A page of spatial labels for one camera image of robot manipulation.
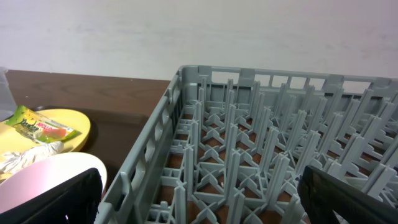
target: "yellow plate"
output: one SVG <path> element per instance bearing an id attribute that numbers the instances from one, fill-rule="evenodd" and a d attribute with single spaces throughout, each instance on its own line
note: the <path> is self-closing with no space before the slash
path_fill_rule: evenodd
<path id="1" fill-rule="evenodd" d="M 90 120 L 86 115 L 79 111 L 67 109 L 42 110 L 38 111 L 38 113 L 81 132 L 75 138 L 64 142 L 64 150 L 62 152 L 73 152 L 82 149 L 87 141 L 91 126 Z M 24 152 L 38 145 L 32 140 L 22 137 L 14 128 L 5 125 L 5 121 L 0 123 L 0 162 L 5 160 L 2 156 L 5 152 Z M 0 180 L 10 176 L 10 174 L 0 174 Z"/>

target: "gray plastic crate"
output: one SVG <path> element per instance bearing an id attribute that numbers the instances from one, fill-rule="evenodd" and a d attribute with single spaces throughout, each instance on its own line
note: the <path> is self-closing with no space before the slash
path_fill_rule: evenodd
<path id="1" fill-rule="evenodd" d="M 305 223 L 308 164 L 395 207 L 396 90 L 390 78 L 180 67 L 95 223 Z"/>

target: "dark brown table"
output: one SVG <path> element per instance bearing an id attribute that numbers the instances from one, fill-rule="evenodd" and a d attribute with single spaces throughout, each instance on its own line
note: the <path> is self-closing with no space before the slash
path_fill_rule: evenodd
<path id="1" fill-rule="evenodd" d="M 34 110 L 70 108 L 91 121 L 81 149 L 100 158 L 110 186 L 169 81 L 11 70 L 9 86 L 18 105 Z"/>

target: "candy wrapper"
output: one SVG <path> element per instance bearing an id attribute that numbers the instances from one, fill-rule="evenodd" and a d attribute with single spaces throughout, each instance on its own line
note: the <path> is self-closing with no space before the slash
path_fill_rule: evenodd
<path id="1" fill-rule="evenodd" d="M 25 106 L 18 106 L 14 115 L 6 121 L 18 133 L 35 142 L 50 143 L 54 141 L 67 141 L 80 132 L 57 123 Z"/>

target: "crumpled tissue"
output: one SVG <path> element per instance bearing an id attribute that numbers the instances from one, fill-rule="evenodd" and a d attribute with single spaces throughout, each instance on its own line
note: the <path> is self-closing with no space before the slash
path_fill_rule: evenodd
<path id="1" fill-rule="evenodd" d="M 5 152 L 2 156 L 7 160 L 0 162 L 0 174 L 15 174 L 21 169 L 34 162 L 56 155 L 63 150 L 63 143 L 60 141 L 35 146 L 23 153 Z"/>

